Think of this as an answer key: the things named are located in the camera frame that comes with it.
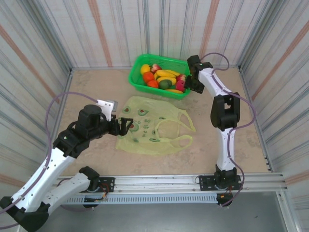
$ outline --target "striped wall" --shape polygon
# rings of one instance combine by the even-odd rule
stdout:
[[[221,52],[237,65],[267,0],[35,0],[73,67],[132,66],[143,53]],[[213,58],[220,64],[220,58]]]
[[[25,1],[0,1],[0,197],[21,187],[46,155],[45,112],[69,71],[46,41]]]
[[[284,1],[242,64],[275,171],[309,231],[309,1]]]

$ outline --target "orange stripe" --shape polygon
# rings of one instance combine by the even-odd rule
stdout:
[[[300,174],[293,175],[291,177],[286,178],[285,183],[287,185],[291,185],[291,184],[296,184],[300,181],[308,180],[308,179],[309,179],[309,171],[305,171]]]
[[[17,187],[23,187],[25,185],[25,182],[16,180],[14,178],[11,178],[7,175],[0,174],[0,182],[8,184],[8,185],[14,185]]]
[[[97,30],[98,30],[98,35],[100,37],[100,41],[102,44],[102,48],[105,54],[108,67],[112,67],[112,59],[111,59],[110,51],[108,49],[104,29],[101,23],[100,12],[98,11],[98,3],[96,0],[88,0],[88,5],[90,7],[90,11],[92,13],[93,18],[95,19],[95,23],[96,23]]]
[[[201,48],[199,50],[199,57],[200,58],[203,55],[205,55],[207,45],[208,45],[208,42],[209,42],[209,38],[211,37],[211,31],[212,31],[213,23],[214,23],[214,20],[216,18],[216,13],[217,13],[219,1],[220,0],[211,0],[211,6],[209,8],[209,12],[208,12],[207,19],[206,19],[206,24],[205,24],[205,27],[204,27],[202,44],[201,44]]]
[[[48,86],[48,84],[44,81],[44,79],[40,76],[39,72],[35,69],[35,67],[31,64],[28,58],[24,55],[24,53],[17,47],[9,34],[5,31],[5,29],[0,25],[0,34],[3,39],[7,42],[7,44],[15,51],[18,57],[22,60],[22,62],[27,66],[27,68],[32,72],[32,74],[38,79],[38,81],[43,85],[46,91],[54,98],[56,94],[52,91],[52,89]]]
[[[290,46],[286,49],[283,56],[280,58],[280,60],[277,62],[277,64],[272,68],[270,73],[267,75],[265,80],[261,83],[260,87],[257,89],[257,91],[252,95],[252,100],[256,98],[256,96],[259,94],[259,92],[264,88],[264,86],[267,84],[267,82],[270,80],[270,78],[275,74],[275,72],[278,70],[278,68],[282,65],[282,63],[285,61],[285,59],[290,55],[290,53],[295,49],[295,47],[299,44],[299,42],[303,39],[303,37],[306,35],[306,33],[309,30],[309,21],[305,24],[305,26],[300,30],[298,35],[295,37],[293,42],[290,44]]]

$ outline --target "green basket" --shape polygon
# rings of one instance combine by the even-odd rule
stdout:
[[[142,78],[140,68],[143,64],[158,64],[162,69],[170,69],[178,73],[190,75],[189,66],[187,61],[172,59],[167,57],[161,57],[156,55],[144,54],[139,56],[129,75],[129,83],[133,85],[137,90],[147,93],[158,94],[167,98],[183,99],[190,93],[189,89],[186,89],[184,93],[173,93],[164,89],[148,87]]]

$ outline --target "yellow plastic bag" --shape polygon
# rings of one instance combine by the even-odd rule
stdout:
[[[180,121],[182,115],[188,118],[190,127]],[[189,147],[193,140],[190,135],[179,136],[180,125],[196,131],[187,112],[167,101],[131,97],[119,116],[133,118],[134,123],[127,135],[118,137],[116,148],[132,153],[164,155],[178,152]],[[187,145],[181,146],[181,140],[187,140]]]

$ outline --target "orange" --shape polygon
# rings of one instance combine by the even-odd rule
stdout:
[[[152,81],[154,79],[155,79],[155,76],[154,76],[154,74],[152,72],[145,72],[143,74],[143,81],[145,83],[148,83],[148,81]]]
[[[159,88],[159,83],[155,80],[152,80],[147,82],[147,86],[152,88]]]

